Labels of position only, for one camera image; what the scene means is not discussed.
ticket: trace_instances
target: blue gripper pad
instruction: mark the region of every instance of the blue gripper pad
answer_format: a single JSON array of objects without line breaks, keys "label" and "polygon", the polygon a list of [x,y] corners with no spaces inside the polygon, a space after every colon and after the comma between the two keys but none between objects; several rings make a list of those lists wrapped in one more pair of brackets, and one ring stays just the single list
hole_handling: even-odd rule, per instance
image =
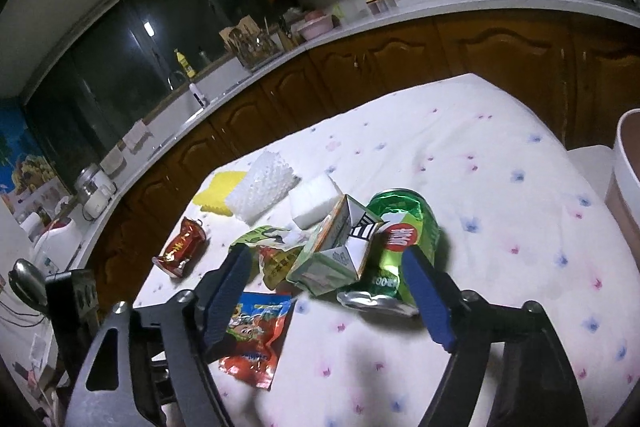
[{"label": "blue gripper pad", "polygon": [[247,245],[234,245],[220,268],[204,274],[195,291],[201,313],[196,314],[200,322],[202,344],[208,352],[224,337],[229,319],[246,286],[253,263]]},{"label": "blue gripper pad", "polygon": [[431,339],[451,353],[456,344],[451,309],[460,302],[460,290],[449,275],[434,269],[415,245],[402,252],[401,267]]}]

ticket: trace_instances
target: window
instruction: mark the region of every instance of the window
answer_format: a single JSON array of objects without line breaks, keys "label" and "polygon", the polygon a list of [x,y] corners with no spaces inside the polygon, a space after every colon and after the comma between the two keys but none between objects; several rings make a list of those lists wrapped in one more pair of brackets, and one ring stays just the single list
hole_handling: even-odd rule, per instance
[{"label": "window", "polygon": [[200,71],[200,51],[222,57],[219,31],[245,15],[275,19],[267,0],[120,0],[88,28],[24,106],[66,187],[185,83],[175,49]]},{"label": "window", "polygon": [[171,92],[129,26],[118,4],[66,53],[118,139]]}]

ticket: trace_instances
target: red label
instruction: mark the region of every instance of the red label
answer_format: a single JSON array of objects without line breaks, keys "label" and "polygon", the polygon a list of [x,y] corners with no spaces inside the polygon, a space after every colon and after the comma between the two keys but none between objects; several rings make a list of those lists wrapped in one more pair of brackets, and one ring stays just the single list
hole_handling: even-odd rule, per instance
[{"label": "red label", "polygon": [[396,223],[385,230],[385,248],[394,252],[401,252],[406,247],[414,245],[418,239],[418,231],[408,223]]}]

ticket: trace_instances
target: floral tablecloth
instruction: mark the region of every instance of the floral tablecloth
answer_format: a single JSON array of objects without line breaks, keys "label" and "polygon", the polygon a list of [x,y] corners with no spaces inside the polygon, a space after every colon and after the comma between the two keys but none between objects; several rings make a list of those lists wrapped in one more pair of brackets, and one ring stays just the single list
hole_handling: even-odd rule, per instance
[{"label": "floral tablecloth", "polygon": [[[520,102],[465,74],[388,94],[265,149],[279,152],[302,179],[328,172],[362,203],[386,188],[420,192],[444,229],[444,264],[458,286],[492,303],[539,301],[568,354],[590,423],[605,425],[622,405],[640,376],[640,275],[604,203]],[[218,170],[248,169],[260,152]],[[249,230],[193,203],[184,215],[203,220],[206,254],[180,284],[153,267],[136,307],[193,288]],[[290,221],[285,199],[257,224]],[[247,289],[268,292],[260,280]],[[473,426],[486,424],[500,352],[494,346]],[[220,373],[217,364],[210,370],[238,427],[415,427],[448,358],[419,321],[303,295],[270,391]]]}]

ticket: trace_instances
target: yellow bottle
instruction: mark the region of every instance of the yellow bottle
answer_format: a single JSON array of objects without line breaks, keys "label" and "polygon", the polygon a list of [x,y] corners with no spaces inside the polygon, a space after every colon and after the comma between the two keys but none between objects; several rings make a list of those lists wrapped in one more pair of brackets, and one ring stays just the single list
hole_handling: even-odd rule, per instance
[{"label": "yellow bottle", "polygon": [[181,54],[178,49],[174,49],[174,53],[175,53],[175,57],[178,59],[178,62],[180,62],[180,65],[182,66],[184,72],[187,74],[187,76],[189,78],[193,78],[194,76],[196,76],[196,72],[194,71],[194,69],[189,65],[189,63],[187,62],[187,57],[185,57],[183,54]]}]

